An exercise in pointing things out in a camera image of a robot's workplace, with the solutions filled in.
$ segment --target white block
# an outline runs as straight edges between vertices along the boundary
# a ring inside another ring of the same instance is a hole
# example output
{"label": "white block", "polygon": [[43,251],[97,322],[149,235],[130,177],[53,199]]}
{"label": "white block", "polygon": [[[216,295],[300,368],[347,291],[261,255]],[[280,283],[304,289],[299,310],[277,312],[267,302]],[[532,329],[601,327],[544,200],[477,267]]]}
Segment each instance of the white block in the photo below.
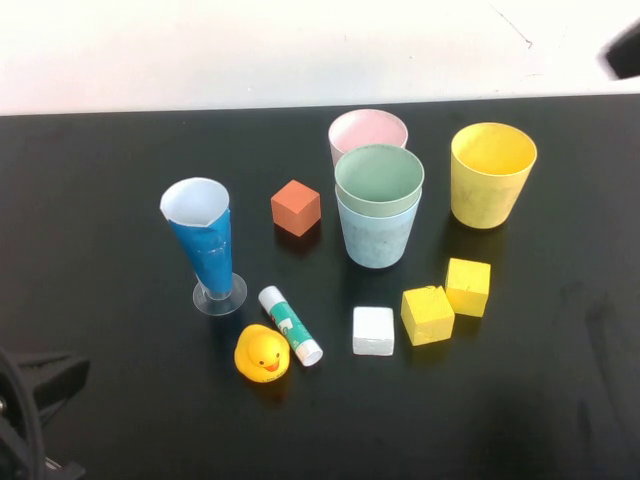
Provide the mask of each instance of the white block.
{"label": "white block", "polygon": [[353,309],[353,353],[393,355],[393,310],[386,307]]}

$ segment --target green cup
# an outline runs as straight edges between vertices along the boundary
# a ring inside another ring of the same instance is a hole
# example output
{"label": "green cup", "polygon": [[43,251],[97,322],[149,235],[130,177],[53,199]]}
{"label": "green cup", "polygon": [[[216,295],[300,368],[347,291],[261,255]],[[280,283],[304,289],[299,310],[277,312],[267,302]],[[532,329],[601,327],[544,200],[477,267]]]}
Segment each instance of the green cup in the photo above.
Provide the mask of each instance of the green cup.
{"label": "green cup", "polygon": [[404,148],[365,145],[338,160],[335,178],[336,192],[347,208],[369,217],[391,217],[420,198],[424,168]]}

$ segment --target green label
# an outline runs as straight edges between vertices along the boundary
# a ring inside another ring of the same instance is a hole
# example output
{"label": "green label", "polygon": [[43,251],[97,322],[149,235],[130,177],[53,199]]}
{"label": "green label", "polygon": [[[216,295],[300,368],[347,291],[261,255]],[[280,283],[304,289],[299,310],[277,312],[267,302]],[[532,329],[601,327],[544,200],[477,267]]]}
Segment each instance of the green label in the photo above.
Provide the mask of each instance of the green label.
{"label": "green label", "polygon": [[273,307],[271,318],[294,350],[302,342],[311,340],[311,335],[287,302],[280,302]]}

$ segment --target plastic cup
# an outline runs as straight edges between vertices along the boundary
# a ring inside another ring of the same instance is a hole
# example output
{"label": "plastic cup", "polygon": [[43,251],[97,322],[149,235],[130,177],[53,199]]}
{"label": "plastic cup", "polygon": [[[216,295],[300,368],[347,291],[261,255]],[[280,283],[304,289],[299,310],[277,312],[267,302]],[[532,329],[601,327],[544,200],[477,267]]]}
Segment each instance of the plastic cup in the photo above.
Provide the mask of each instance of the plastic cup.
{"label": "plastic cup", "polygon": [[382,110],[352,110],[336,118],[329,127],[329,145],[335,167],[347,152],[363,145],[384,143],[406,147],[409,131],[402,120]]}
{"label": "plastic cup", "polygon": [[231,269],[229,193],[215,180],[188,178],[162,195],[160,210],[180,240],[198,283],[193,302],[203,313],[226,315],[247,297],[247,285]]}
{"label": "plastic cup", "polygon": [[506,221],[537,158],[527,134],[501,123],[476,123],[451,141],[451,210],[479,229]]}
{"label": "plastic cup", "polygon": [[386,268],[402,258],[420,196],[408,210],[392,217],[361,215],[342,203],[337,191],[336,198],[344,244],[351,260],[367,268]]}
{"label": "plastic cup", "polygon": [[391,217],[420,197],[424,168],[418,157],[393,145],[366,145],[344,155],[335,168],[342,203],[368,217]]}

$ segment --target yellow rubber duck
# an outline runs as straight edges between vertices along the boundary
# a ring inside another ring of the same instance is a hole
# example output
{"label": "yellow rubber duck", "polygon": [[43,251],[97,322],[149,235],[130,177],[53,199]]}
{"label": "yellow rubber duck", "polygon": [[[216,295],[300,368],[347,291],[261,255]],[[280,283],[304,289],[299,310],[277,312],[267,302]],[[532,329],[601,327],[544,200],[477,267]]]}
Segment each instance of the yellow rubber duck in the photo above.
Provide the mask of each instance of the yellow rubber duck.
{"label": "yellow rubber duck", "polygon": [[289,368],[289,344],[275,330],[249,325],[238,338],[233,356],[236,368],[254,382],[271,382]]}

